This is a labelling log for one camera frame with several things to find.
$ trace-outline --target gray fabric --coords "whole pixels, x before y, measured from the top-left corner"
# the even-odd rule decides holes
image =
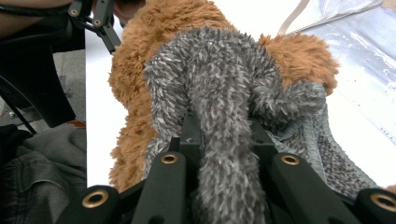
[[[268,130],[282,130],[325,106],[323,87],[299,81],[282,88],[273,60],[252,38],[207,26],[163,46],[147,62],[144,75],[158,132],[148,145],[145,177],[153,158],[180,135],[182,118],[192,109],[205,136],[198,209],[193,210],[199,213],[197,221],[264,223],[267,210],[257,156],[250,150],[248,115],[260,116]],[[310,148],[307,155],[318,153]]]
[[[2,170],[2,223],[55,223],[87,188],[86,144],[85,129],[71,124],[25,140]]]

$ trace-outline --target plush toy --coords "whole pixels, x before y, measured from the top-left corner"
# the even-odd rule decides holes
[[[302,156],[332,189],[354,197],[376,186],[332,139],[325,98],[338,64],[312,35],[255,42],[211,2],[153,0],[128,22],[113,56],[109,83],[128,110],[112,151],[110,180],[119,191],[147,176],[153,158],[180,135],[187,110],[197,113],[205,137],[194,197],[199,222],[267,219],[249,114],[278,151]]]
[[[120,131],[118,146],[112,152],[116,163],[110,179],[119,191],[141,180],[147,145],[155,135],[150,122],[149,90],[143,79],[146,61],[176,34],[204,25],[235,29],[219,9],[206,0],[147,1],[125,27],[122,44],[113,54],[109,78],[114,96],[128,110],[126,126]],[[308,35],[274,39],[262,36],[259,44],[265,45],[279,64],[284,86],[308,78],[323,84],[328,94],[335,88],[337,63],[324,41]]]

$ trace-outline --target brown plush toy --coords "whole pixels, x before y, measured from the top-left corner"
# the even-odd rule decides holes
[[[206,0],[152,0],[126,25],[122,44],[113,54],[109,83],[115,97],[128,110],[126,125],[111,155],[116,160],[110,183],[122,192],[142,179],[146,149],[155,136],[151,101],[143,79],[145,62],[176,34],[204,25],[235,29],[221,11]],[[328,94],[336,87],[338,73],[326,43],[312,35],[261,36],[259,42],[275,58],[283,85],[309,79]]]

